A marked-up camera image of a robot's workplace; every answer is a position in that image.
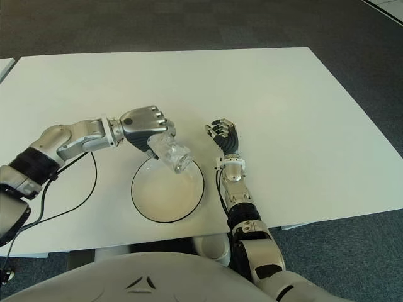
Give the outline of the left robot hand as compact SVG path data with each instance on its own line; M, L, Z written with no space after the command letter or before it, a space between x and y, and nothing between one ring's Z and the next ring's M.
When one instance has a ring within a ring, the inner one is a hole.
M158 155L149 147L149 138L167 131L176 135L174 123L167 119L155 105L126 112L120 117L120 123L125 139L154 159L158 159Z

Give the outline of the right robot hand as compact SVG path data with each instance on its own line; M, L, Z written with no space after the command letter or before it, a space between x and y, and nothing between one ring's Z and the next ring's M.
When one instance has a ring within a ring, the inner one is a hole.
M224 155L239 154L239 138L233 122L225 118L214 120L205 125L205 131Z

